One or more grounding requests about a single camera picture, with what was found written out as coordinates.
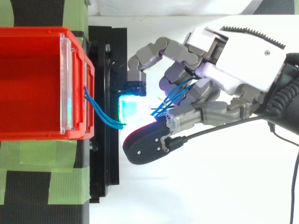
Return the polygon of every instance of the black connector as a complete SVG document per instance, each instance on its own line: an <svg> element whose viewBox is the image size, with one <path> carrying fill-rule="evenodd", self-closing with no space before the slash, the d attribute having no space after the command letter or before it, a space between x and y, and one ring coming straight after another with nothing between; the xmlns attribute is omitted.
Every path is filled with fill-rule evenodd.
<svg viewBox="0 0 299 224"><path fill-rule="evenodd" d="M178 148L181 148L187 141L188 141L188 139L186 138L186 136L176 137L174 139L171 139L170 137L168 137L167 139L165 139L165 146L170 151L173 151Z"/></svg>
<svg viewBox="0 0 299 224"><path fill-rule="evenodd" d="M275 133L275 124L273 124L273 123L271 123L271 122L268 121L268 126L270 128L270 131L272 133Z"/></svg>

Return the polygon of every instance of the black cable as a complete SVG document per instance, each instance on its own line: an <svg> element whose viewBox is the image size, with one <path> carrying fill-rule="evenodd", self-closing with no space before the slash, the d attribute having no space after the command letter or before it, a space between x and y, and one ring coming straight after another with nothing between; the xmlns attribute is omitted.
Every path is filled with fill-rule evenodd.
<svg viewBox="0 0 299 224"><path fill-rule="evenodd" d="M288 143L291 143L297 147L299 147L299 144L292 142L288 139L285 139L281 136L279 136L276 132L275 132L275 124L268 122L268 125L270 127L270 131L279 139L286 141ZM292 179L292 189L291 189L291 195L292 195L292 201L291 201L291 218L290 218L290 224L293 224L293 220L294 220L294 206L295 206L295 186L296 186L296 179L297 179L297 172L298 172L298 167L299 167L299 152L297 155L297 159L295 162L295 168L294 168L294 173L293 173L293 179Z"/></svg>
<svg viewBox="0 0 299 224"><path fill-rule="evenodd" d="M232 123L229 123L229 124L221 125L221 126L218 126L218 127L213 127L213 128L201 131L201 132L194 133L194 134L189 135L189 136L176 137L176 138L173 138L173 139L168 137L168 138L165 139L165 146L170 151L173 151L175 149L178 149L178 148L182 147L188 140L199 137L201 135L208 134L208 133L215 132L215 131L219 131L219 130L224 129L224 128L233 127L233 126L236 126L236 125L244 124L244 123L255 121L255 120L272 119L272 118L274 118L273 115L271 115L271 116L261 115L261 116L258 116L258 117L247 118L247 119L235 121L235 122L232 122Z"/></svg>
<svg viewBox="0 0 299 224"><path fill-rule="evenodd" d="M232 122L232 123L228 123L228 124L225 124L225 125L221 125L221 126L218 126L218 127L213 127L213 128L201 131L201 132L194 133L192 135L187 136L186 140L190 140L190 139L193 139L193 138L196 138L196 137L199 137L201 135L208 134L208 133L211 133L211 132L219 131L219 130L222 130L224 128L233 127L233 126L236 126L236 125L244 124L244 123L255 121L255 120L270 119L270 118L272 118L272 116L262 115L262 116L258 116L258 117L247 118L247 119L235 121L235 122Z"/></svg>

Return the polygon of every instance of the white background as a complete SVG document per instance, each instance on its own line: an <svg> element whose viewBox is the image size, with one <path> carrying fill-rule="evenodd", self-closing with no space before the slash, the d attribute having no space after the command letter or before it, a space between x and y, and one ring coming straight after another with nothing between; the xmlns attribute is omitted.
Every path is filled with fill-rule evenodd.
<svg viewBox="0 0 299 224"><path fill-rule="evenodd" d="M299 52L297 16L91 17L89 23L127 27L128 59L161 36L183 42L197 26L254 28L286 44L286 52ZM159 104L157 97L164 98L158 82L171 65L164 59L146 71L153 106ZM223 95L221 100L230 97ZM182 134L203 128L208 127L197 125ZM297 135L279 127L277 133L299 141ZM100 204L90 205L90 223L289 223L297 153L298 148L270 133L266 121L204 135L141 166L130 164L120 148L120 185L109 187ZM295 213L294 223L299 223L298 206Z"/></svg>
<svg viewBox="0 0 299 224"><path fill-rule="evenodd" d="M88 10L105 16L224 15L240 14L252 1L257 7L262 0L90 0Z"/></svg>

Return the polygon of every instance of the white table surface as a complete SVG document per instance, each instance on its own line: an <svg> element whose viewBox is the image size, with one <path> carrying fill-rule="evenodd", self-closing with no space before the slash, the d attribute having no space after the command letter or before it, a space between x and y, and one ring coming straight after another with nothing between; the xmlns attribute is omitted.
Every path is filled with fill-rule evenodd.
<svg viewBox="0 0 299 224"><path fill-rule="evenodd" d="M299 52L299 16L90 17L89 24L127 27L128 59L161 36L183 42L198 26L257 29L286 44L286 52ZM153 106L159 104L157 97L164 98L158 83L171 65L164 59L146 71ZM206 128L197 125L182 135ZM299 142L297 135L282 128L277 127L277 133ZM90 205L90 223L289 223L298 150L271 134L266 121L201 136L142 166L129 163L120 148L120 185L109 187L107 197ZM299 195L299 183L296 192ZM299 197L296 201L294 224L299 223Z"/></svg>

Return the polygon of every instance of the screw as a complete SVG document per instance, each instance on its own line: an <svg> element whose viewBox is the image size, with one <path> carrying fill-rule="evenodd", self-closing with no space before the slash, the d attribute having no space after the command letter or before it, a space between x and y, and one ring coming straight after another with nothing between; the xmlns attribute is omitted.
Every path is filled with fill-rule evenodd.
<svg viewBox="0 0 299 224"><path fill-rule="evenodd" d="M110 44L106 44L106 46L105 46L105 51L106 51L107 53L110 53L110 51L111 51L111 49L110 49Z"/></svg>

